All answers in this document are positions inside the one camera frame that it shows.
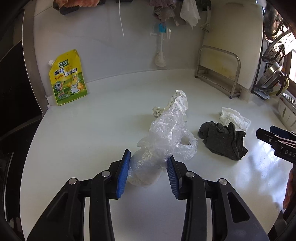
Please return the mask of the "white tissue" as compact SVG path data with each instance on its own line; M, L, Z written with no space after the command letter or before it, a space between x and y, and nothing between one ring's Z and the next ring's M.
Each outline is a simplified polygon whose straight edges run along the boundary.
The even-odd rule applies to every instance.
M236 129L247 131L250 127L251 120L242 116L238 111L231 108L221 108L220 121L225 126L233 123Z

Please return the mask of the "clear plastic bag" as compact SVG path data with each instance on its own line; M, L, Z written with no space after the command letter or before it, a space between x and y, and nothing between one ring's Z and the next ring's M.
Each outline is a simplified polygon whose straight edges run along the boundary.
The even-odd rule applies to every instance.
M182 112L169 108L151 123L147 136L131 157L128 182L147 187L155 184L167 168L171 156L177 161L191 160L197 153L198 140L186 128Z

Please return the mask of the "black cloth rag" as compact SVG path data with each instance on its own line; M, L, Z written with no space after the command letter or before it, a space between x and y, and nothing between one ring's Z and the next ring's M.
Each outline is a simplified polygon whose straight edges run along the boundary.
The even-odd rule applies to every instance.
M237 131L232 122L228 126L208 121L200 126L198 136L214 154L240 161L248 152L243 138L246 132Z

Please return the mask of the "steel pot lid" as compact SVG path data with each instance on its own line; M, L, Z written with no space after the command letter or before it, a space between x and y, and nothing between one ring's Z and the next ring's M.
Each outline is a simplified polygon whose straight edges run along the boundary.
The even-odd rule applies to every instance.
M254 93L263 99L279 96L289 87L288 76L283 72L282 66L275 62L254 87Z

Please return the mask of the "black dish rack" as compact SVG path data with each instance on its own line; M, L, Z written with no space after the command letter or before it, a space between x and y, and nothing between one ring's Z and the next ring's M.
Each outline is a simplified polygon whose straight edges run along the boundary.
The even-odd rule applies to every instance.
M288 75L281 65L288 49L292 30L269 2L263 9L263 39L259 64L251 93L263 100L279 96L289 86Z

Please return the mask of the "steel cutting board rack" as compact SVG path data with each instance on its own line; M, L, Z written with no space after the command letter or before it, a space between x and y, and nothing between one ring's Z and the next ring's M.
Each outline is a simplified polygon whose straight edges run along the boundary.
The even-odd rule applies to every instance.
M217 71L214 71L210 68L202 66L200 62L201 62L202 51L204 49L214 50L214 51L234 57L234 59L237 62L237 68L236 68L236 73L234 78L227 77L221 73L218 73ZM227 95L230 99L233 99L234 97L240 97L241 91L242 91L242 86L238 84L240 70L241 70L241 61L235 53L232 53L230 51L226 51L220 48L203 45L199 50L197 68L195 70L195 78L198 78L203 82L206 82L207 84L211 85L212 87L218 89L219 91Z

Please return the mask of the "crumpled white checked paper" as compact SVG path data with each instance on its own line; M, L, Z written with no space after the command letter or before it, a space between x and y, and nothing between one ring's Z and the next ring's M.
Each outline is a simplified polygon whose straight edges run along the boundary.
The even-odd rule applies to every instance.
M187 122L186 111L188 109L188 99L182 90L175 91L174 95L171 97L171 100L168 102L165 108L155 106L152 109L152 114L155 118L158 118L163 112L172 108L178 109L183 115L184 122Z

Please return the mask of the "steel steamer basket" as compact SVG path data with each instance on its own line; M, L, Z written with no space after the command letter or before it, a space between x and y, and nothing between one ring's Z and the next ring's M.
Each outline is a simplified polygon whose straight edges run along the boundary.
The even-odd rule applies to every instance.
M266 49L262 60L266 63L280 62L286 53L291 49L291 44L295 40L291 30L280 34Z

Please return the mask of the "white cutting board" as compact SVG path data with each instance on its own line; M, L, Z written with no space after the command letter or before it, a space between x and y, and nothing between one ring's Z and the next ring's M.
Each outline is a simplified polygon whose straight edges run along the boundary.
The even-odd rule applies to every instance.
M234 79L240 62L238 84L249 89L257 71L262 37L263 12L256 1L212 1L200 64Z

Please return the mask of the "yellow seasoning pouch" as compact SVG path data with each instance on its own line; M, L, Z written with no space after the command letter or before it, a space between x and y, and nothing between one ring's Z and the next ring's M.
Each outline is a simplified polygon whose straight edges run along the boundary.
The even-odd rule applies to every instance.
M88 94L77 50L63 53L48 64L51 67L49 79L58 106Z

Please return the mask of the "white bottle brush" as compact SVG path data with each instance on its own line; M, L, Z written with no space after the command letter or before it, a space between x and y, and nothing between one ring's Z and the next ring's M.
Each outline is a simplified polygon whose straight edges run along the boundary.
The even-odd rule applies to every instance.
M166 59L163 51L164 41L168 41L171 38L171 29L169 29L165 23L155 23L153 26L151 36L158 37L158 48L154 57L154 63L160 68L166 67Z

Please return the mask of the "white hanging cloth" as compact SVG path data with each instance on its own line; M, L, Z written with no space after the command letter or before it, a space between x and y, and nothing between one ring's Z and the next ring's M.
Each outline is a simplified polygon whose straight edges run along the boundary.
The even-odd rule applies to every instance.
M195 0L183 0L180 17L194 28L201 19Z

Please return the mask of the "grey hanging cloth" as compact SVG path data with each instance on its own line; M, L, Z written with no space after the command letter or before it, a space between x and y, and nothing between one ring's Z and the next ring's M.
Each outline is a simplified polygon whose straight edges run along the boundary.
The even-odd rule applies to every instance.
M150 0L149 6L154 7L153 16L160 20L161 23L175 16L174 9L176 5L173 0Z

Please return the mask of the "pink dish cloth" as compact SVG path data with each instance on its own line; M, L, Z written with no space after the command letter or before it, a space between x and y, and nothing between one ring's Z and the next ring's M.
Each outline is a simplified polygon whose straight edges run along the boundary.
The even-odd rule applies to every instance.
M56 0L56 4L61 7L72 8L79 7L95 7L99 4L100 0Z

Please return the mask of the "black wall rail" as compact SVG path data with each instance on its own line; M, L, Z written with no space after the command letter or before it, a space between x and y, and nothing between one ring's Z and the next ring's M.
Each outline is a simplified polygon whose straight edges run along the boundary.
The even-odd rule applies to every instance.
M94 8L105 3L106 1L53 1L53 9L61 15L67 15L79 10L79 8Z

